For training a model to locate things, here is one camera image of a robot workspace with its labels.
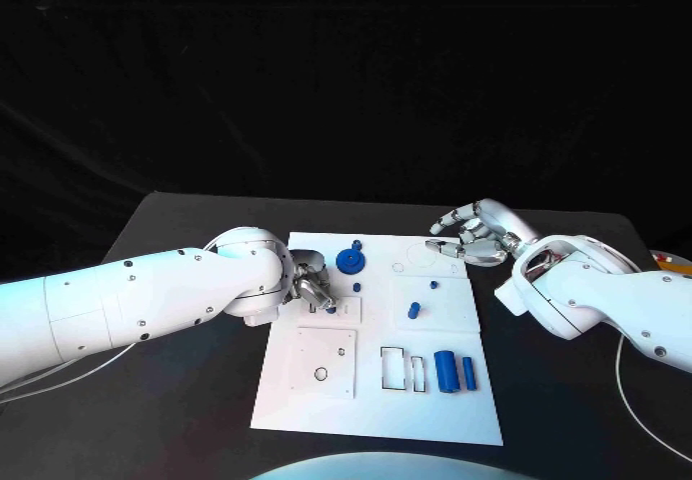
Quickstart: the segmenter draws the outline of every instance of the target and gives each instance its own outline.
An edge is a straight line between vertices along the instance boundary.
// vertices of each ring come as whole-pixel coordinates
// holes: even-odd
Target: rectangular hole
[[[386,390],[405,390],[404,349],[399,347],[381,347],[379,352],[382,356],[382,388]]]
[[[411,383],[414,392],[425,393],[425,368],[423,366],[423,357],[411,357]]]

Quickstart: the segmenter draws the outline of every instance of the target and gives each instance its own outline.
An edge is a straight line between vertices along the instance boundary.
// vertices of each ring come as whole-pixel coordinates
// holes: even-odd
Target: black table
[[[154,193],[104,261],[202,247],[239,225],[267,228],[284,241],[291,230],[427,235],[451,208]],[[656,268],[623,216],[521,214],[544,234],[591,235],[645,269]],[[469,268],[503,447],[251,430],[270,327],[248,328],[222,315],[143,342],[74,385],[9,405],[0,416],[0,478],[248,478],[316,456],[378,450],[460,458],[538,478],[633,478],[645,472],[692,477],[692,465],[649,438],[621,404],[616,331],[600,325],[567,342],[529,315],[513,317],[493,297],[509,263]],[[111,356],[88,357],[55,381]],[[640,418],[692,452],[692,377],[630,346],[621,370]]]

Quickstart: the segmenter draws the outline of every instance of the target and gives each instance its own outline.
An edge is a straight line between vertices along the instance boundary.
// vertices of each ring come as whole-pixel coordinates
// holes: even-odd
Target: white cable
[[[617,389],[620,390],[620,397],[623,397],[624,406],[627,407],[627,411],[630,412],[632,418],[639,423],[639,426],[643,428],[645,432],[652,436],[652,438],[676,454],[679,455],[688,462],[692,462],[692,458],[683,455],[646,428],[642,420],[634,415],[634,412],[630,407],[630,403],[627,402],[627,397],[624,396],[623,392],[623,383],[620,381],[620,354],[623,353],[623,341],[624,335],[620,335],[620,343],[617,344],[617,355],[616,355],[616,380],[617,380]]]
[[[71,383],[77,382],[84,377],[88,377],[94,372],[98,372],[98,370],[101,370],[111,362],[114,362],[136,345],[137,344],[133,343],[105,363],[102,363],[94,370],[88,371],[84,375],[79,375],[72,380],[68,380],[66,382],[64,382],[58,385],[53,385],[52,387],[43,388],[42,390],[36,390],[35,392],[25,393],[23,395],[17,395],[16,397],[12,397],[12,398],[4,398],[4,399],[0,398],[0,405],[3,403],[13,402],[15,400],[19,400],[20,398],[30,397],[32,395],[36,395],[39,393],[49,392],[51,390],[55,390],[56,388],[61,388],[65,385],[69,385]]]
[[[55,372],[59,372],[64,368],[69,367],[79,359],[69,360],[69,362],[61,363],[55,368],[52,368],[48,372],[42,373],[40,375],[36,375],[35,377],[23,380],[22,382],[10,384],[7,387],[4,387],[0,390],[0,395],[3,393],[7,393],[10,390],[16,390],[17,388],[23,387],[25,385],[29,385],[33,383],[36,380],[40,380],[42,378],[46,378],[49,375],[52,375]]]

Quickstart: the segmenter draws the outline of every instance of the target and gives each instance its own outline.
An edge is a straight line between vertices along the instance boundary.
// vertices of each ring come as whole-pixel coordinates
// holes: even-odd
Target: robotic hand
[[[425,245],[483,267],[513,255],[512,277],[495,295],[515,315],[529,311],[567,340],[603,321],[647,357],[692,372],[692,276],[642,272],[617,250],[587,236],[541,238],[495,200],[453,210],[430,233],[461,222],[461,244],[428,240]]]
[[[241,227],[203,250],[183,248],[0,285],[0,386],[52,365],[209,321],[222,311],[250,326],[278,305],[329,294],[324,257],[288,251],[270,232]]]

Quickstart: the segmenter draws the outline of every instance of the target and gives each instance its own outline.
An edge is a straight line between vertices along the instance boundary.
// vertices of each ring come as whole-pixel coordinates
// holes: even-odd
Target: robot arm
[[[0,386],[52,365],[209,321],[250,326],[301,296],[330,308],[322,254],[296,258],[265,230],[237,228],[185,248],[0,286]]]
[[[427,246],[480,266],[515,256],[512,277],[495,291],[515,315],[531,312],[567,340],[606,322],[646,356],[692,372],[692,277],[640,272],[617,250],[585,236],[541,238],[495,200],[453,210],[431,233],[459,222],[463,245],[428,240]]]

